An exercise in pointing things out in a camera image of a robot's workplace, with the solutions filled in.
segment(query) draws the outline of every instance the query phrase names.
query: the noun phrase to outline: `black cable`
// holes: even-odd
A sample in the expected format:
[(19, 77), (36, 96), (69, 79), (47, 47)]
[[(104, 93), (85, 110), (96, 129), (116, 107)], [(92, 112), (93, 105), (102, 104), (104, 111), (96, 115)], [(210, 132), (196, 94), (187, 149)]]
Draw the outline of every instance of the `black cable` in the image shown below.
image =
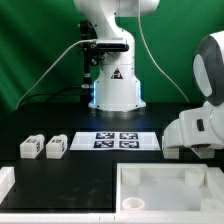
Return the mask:
[(50, 102), (55, 96), (57, 96), (59, 93), (63, 93), (63, 92), (67, 92), (70, 91), (72, 89), (82, 89), (80, 86), (70, 86), (70, 87), (65, 87), (59, 91), (57, 91), (56, 93), (53, 93), (45, 102)]
[(52, 96), (52, 95), (54, 95), (54, 96), (80, 96), (81, 94), (74, 94), (74, 93), (73, 94), (72, 93), (58, 93), (58, 94), (55, 94), (55, 93), (54, 94), (51, 94), (51, 93), (49, 93), (49, 94), (41, 93), (41, 94), (34, 94), (34, 95), (31, 95), (31, 96), (28, 96), (28, 97), (24, 98), (19, 103), (18, 108), (20, 108), (25, 101), (27, 101), (27, 100), (29, 100), (31, 98), (39, 97), (39, 96)]

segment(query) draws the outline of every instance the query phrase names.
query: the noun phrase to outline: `white robot head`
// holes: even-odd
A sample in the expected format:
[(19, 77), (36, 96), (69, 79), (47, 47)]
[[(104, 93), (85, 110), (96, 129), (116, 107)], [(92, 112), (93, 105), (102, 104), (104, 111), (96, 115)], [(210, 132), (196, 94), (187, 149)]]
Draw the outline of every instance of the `white robot head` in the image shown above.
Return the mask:
[(196, 82), (213, 106), (224, 102), (224, 31), (205, 37), (193, 62)]

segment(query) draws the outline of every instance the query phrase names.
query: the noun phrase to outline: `black panel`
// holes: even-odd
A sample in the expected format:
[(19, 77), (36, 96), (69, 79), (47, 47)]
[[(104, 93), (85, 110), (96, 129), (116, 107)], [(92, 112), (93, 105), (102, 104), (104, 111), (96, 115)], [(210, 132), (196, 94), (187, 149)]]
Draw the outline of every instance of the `black panel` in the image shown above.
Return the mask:
[(222, 53), (217, 41), (208, 36), (199, 45), (196, 55), (202, 56), (212, 94), (205, 98), (214, 106), (224, 102), (224, 64)]
[(202, 119), (197, 120), (197, 126), (198, 126), (198, 131), (204, 131), (205, 130)]

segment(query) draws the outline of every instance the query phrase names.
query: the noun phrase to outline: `black table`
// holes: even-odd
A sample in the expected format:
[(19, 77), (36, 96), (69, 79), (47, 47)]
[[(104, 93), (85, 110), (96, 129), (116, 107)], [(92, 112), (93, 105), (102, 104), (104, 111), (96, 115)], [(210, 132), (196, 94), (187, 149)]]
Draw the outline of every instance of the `black table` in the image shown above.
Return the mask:
[(19, 145), (30, 135), (65, 134), (69, 146), (77, 131), (155, 132), (159, 142), (166, 126), (181, 111), (199, 104), (148, 104), (144, 115), (112, 119), (92, 115), (78, 103), (33, 103), (22, 106), (0, 125), (0, 168), (14, 166), (16, 184), (0, 212), (115, 212), (116, 165), (122, 163), (206, 163), (224, 168), (222, 151), (213, 160), (200, 160), (183, 149), (179, 160), (164, 160), (159, 151), (69, 151), (61, 160), (21, 160)]

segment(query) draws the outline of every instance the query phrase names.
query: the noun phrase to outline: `humanoid robot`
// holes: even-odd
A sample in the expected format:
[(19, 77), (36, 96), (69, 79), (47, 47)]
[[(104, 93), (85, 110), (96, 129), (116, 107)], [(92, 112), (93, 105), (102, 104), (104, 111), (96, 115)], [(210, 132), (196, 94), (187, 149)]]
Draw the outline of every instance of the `humanoid robot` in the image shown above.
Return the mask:
[(181, 112), (165, 129), (165, 158), (178, 159), (181, 147), (191, 148), (200, 158), (214, 158), (215, 149), (224, 148), (224, 31), (202, 40), (193, 71), (207, 101), (201, 108)]
[(146, 106), (135, 76), (135, 40), (116, 25), (116, 17), (152, 13), (159, 0), (74, 0), (97, 34), (91, 48), (100, 55), (100, 75), (94, 82), (92, 112), (105, 117), (130, 117)]

